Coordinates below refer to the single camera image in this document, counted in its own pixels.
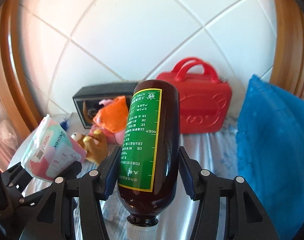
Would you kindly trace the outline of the pink sanitary pad pack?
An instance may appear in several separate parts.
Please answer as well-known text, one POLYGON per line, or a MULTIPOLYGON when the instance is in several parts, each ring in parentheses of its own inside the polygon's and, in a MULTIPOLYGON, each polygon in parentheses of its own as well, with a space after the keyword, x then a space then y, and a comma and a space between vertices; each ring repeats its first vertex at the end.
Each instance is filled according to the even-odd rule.
POLYGON ((33 177, 53 181, 72 163, 82 163, 87 152, 46 115, 27 146, 21 165, 33 177))

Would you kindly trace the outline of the brown bear plush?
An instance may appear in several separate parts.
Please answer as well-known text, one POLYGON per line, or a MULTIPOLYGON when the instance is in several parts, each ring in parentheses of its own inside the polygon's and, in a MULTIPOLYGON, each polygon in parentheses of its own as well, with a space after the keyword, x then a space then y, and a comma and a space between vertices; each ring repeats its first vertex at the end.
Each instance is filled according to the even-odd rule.
POLYGON ((86 160, 100 165, 108 156, 106 136, 100 129, 95 130, 91 135, 75 132, 71 137, 87 152, 86 160))

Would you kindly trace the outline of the brown medicine bottle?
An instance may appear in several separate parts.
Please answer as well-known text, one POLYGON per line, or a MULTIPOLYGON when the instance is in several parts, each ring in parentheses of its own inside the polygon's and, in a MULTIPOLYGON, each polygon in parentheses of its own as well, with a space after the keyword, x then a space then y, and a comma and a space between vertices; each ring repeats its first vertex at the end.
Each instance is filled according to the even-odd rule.
POLYGON ((179 93, 162 80, 139 83, 130 104, 118 172, 128 239, 156 239, 157 216, 173 201, 179 165, 179 93))

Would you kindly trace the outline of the pink pig plush orange dress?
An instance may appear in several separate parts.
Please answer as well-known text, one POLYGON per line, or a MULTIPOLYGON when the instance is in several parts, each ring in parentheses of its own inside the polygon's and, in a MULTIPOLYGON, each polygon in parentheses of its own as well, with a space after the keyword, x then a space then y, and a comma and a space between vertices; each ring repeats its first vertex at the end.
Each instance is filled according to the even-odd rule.
POLYGON ((95 131, 100 130, 104 133, 108 143, 123 144, 129 114, 126 97, 103 99, 99 105, 102 108, 93 118, 94 124, 90 129, 89 136, 94 137, 95 131))

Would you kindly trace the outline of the blue feather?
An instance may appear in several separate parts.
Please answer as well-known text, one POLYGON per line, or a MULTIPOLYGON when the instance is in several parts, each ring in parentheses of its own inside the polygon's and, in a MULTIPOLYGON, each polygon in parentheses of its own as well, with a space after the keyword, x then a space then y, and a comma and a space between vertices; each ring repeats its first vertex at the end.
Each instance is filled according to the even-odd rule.
POLYGON ((59 125, 62 127, 63 130, 67 132, 68 130, 68 119, 65 118, 63 121, 59 123, 59 125))

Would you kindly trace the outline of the blue plastic storage crate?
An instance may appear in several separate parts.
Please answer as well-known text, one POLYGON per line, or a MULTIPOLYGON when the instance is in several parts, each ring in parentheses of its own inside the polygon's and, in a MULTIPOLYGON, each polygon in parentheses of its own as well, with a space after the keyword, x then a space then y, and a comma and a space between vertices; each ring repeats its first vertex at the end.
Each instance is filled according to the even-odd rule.
POLYGON ((238 172, 281 239, 304 239, 304 100, 253 76, 238 118, 238 172))

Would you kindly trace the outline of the light blue bed sheet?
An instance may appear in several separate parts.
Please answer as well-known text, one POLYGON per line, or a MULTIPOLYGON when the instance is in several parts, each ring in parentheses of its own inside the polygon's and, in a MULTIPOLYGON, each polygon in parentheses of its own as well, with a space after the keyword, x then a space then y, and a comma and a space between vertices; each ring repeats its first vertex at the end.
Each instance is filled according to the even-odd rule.
MULTIPOLYGON (((57 122, 68 119, 67 132, 71 135, 80 132, 85 135, 89 129, 85 129, 77 113, 58 114, 51 118, 57 122)), ((207 169, 217 177, 233 179, 238 174, 237 170, 237 146, 235 120, 228 118, 219 132, 205 134, 180 135, 180 145, 183 146, 191 159, 196 160, 201 168, 207 169)), ((21 158, 34 134, 19 144, 19 148, 12 157, 10 168, 21 161, 21 158)), ((97 165, 84 161, 78 177, 97 168, 97 165)), ((32 179, 23 191, 23 196, 28 196, 48 187, 50 183, 32 179)), ((75 198, 78 207, 74 210, 74 229, 76 239, 83 239, 80 224, 79 199, 75 198)), ((107 201, 100 201, 102 213, 109 239, 127 239, 128 211, 122 205, 118 197, 117 187, 107 201)), ((196 218, 199 202, 194 202, 186 194, 180 175, 177 178, 175 198, 164 211, 158 215, 159 223, 156 230, 156 239, 190 239, 196 218)), ((225 226, 225 198, 220 199, 220 215, 217 239, 223 239, 225 226)))

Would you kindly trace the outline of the black gift box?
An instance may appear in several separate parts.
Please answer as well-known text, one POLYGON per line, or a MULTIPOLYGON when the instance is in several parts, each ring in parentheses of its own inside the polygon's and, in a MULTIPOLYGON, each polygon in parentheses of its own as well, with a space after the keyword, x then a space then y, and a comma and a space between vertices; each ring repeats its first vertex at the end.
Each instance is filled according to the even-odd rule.
POLYGON ((104 107, 99 102, 113 100, 118 96, 125 96, 127 107, 130 107, 134 89, 138 82, 113 82, 82 87, 72 100, 85 129, 90 129, 94 124, 93 118, 104 107))

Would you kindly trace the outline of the red mini suitcase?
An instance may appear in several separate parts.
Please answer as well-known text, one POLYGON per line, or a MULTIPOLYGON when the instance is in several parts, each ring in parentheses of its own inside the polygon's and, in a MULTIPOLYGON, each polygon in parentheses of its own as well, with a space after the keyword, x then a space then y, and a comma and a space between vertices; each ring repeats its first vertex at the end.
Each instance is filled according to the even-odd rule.
POLYGON ((222 128, 232 89, 211 64, 187 57, 170 72, 161 72, 157 79, 172 84, 179 92, 180 133, 214 133, 222 128))

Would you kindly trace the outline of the wooden frame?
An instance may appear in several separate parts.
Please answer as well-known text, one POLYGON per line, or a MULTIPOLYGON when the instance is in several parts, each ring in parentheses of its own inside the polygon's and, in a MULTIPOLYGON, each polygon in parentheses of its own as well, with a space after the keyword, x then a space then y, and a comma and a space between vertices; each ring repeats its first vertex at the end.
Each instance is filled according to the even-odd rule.
POLYGON ((41 121, 25 78, 19 50, 19 0, 5 0, 0 7, 0 101, 23 142, 41 121))

